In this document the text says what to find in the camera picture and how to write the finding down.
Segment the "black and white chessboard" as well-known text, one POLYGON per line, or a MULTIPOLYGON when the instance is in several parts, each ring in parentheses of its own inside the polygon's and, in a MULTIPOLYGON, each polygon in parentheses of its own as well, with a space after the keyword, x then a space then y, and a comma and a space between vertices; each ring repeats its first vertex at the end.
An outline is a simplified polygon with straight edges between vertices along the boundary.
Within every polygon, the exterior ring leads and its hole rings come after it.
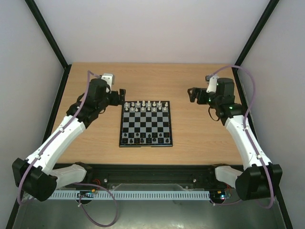
POLYGON ((171 124, 171 107, 169 101, 126 101, 122 105, 119 147, 172 147, 173 135, 171 124), (167 111, 163 108, 168 103, 167 111), (151 134, 152 142, 146 143, 151 134))

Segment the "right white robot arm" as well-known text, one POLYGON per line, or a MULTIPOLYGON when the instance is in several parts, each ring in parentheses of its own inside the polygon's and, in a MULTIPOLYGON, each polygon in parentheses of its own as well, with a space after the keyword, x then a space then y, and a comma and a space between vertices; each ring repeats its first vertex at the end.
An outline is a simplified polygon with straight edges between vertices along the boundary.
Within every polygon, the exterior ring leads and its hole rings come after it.
POLYGON ((280 165, 271 162, 263 152, 249 126, 241 104, 235 102, 234 81, 212 76, 207 88, 188 89, 190 102, 206 104, 232 136, 240 153, 244 170, 227 165, 217 165, 208 175, 213 187, 222 183, 236 189, 241 200, 274 198, 282 177, 280 165))

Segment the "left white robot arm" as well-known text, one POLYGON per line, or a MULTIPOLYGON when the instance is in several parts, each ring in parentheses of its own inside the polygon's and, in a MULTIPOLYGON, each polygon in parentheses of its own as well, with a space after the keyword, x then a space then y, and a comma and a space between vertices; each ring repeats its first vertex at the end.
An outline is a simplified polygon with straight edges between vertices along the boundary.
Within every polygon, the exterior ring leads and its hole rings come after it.
POLYGON ((103 74, 91 79, 86 91, 72 104, 63 121, 49 138, 25 160, 12 164, 19 192, 26 192, 39 201, 47 200, 56 189, 91 179, 91 167, 77 162, 54 169, 67 147, 102 114, 109 105, 124 103, 125 90, 113 91, 114 75, 103 74))

